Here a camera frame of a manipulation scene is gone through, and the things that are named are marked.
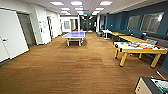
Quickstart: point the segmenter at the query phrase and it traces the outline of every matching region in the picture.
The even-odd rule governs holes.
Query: glass partition
[[[136,30],[137,29],[137,25],[138,25],[138,21],[139,21],[139,17],[140,17],[139,15],[138,16],[129,17],[127,29]]]
[[[156,33],[162,20],[163,14],[164,12],[144,15],[140,30]]]

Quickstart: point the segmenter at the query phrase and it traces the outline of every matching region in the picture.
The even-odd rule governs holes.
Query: ceiling
[[[77,15],[77,11],[75,8],[79,8],[80,6],[73,6],[71,5],[71,1],[82,1],[83,3],[83,8],[84,8],[84,13],[91,15],[92,12],[96,8],[104,8],[99,14],[106,14],[106,13],[118,13],[121,11],[129,11],[133,9],[137,9],[140,7],[152,5],[155,3],[167,1],[167,0],[21,0],[27,3],[34,3],[40,6],[43,6],[45,9],[61,13],[61,8],[68,7],[70,10],[68,11],[72,15]],[[51,1],[60,1],[64,3],[63,6],[55,6],[52,5],[50,2]],[[113,3],[109,6],[100,6],[101,1],[112,1]]]

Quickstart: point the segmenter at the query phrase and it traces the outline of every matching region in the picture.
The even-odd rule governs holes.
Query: hallway
[[[161,79],[160,65],[150,68],[152,60],[128,56],[119,67],[123,54],[114,54],[112,40],[95,32],[86,33],[81,47],[68,47],[59,36],[0,65],[0,94],[135,94],[140,76]]]

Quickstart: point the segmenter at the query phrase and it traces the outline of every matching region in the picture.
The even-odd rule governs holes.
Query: blue table
[[[79,46],[83,43],[83,38],[85,37],[85,32],[72,31],[62,36],[62,38],[67,38],[67,45],[69,46],[70,41],[79,41]]]

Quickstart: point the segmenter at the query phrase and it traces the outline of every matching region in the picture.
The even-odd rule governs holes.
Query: door handle
[[[7,41],[8,39],[2,39],[2,41]]]

